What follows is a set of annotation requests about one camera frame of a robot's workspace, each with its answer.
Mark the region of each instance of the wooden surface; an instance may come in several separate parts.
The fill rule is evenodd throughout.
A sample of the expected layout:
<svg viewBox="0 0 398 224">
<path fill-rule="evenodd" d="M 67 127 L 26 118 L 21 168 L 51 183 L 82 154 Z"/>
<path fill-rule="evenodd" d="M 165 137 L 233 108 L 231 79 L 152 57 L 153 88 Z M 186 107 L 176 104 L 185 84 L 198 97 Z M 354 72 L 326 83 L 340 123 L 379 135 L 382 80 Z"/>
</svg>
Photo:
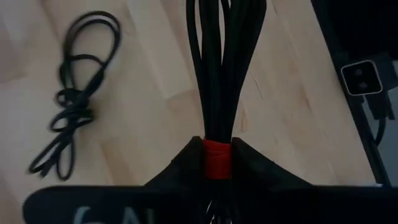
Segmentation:
<svg viewBox="0 0 398 224">
<path fill-rule="evenodd" d="M 60 111 L 60 45 L 71 21 L 92 10 L 121 21 L 121 48 L 91 100 L 96 121 L 78 131 L 74 175 L 40 180 L 26 170 L 55 137 L 47 126 Z M 45 186 L 144 184 L 203 135 L 184 0 L 0 0 L 0 12 L 0 203 L 8 209 L 0 215 L 8 223 Z M 110 45 L 110 32 L 92 27 L 75 51 L 105 56 Z M 79 62 L 78 82 L 95 69 Z M 268 1 L 234 135 L 311 183 L 374 183 L 309 0 Z"/>
</svg>

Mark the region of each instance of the red cable tie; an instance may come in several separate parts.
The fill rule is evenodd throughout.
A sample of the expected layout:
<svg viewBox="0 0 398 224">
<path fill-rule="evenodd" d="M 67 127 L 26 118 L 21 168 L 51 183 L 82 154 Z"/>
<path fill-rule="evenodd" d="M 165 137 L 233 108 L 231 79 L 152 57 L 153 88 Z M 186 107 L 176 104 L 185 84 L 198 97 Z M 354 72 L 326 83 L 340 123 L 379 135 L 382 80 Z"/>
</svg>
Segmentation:
<svg viewBox="0 0 398 224">
<path fill-rule="evenodd" d="M 204 139 L 205 177 L 209 179 L 231 178 L 231 145 Z"/>
</svg>

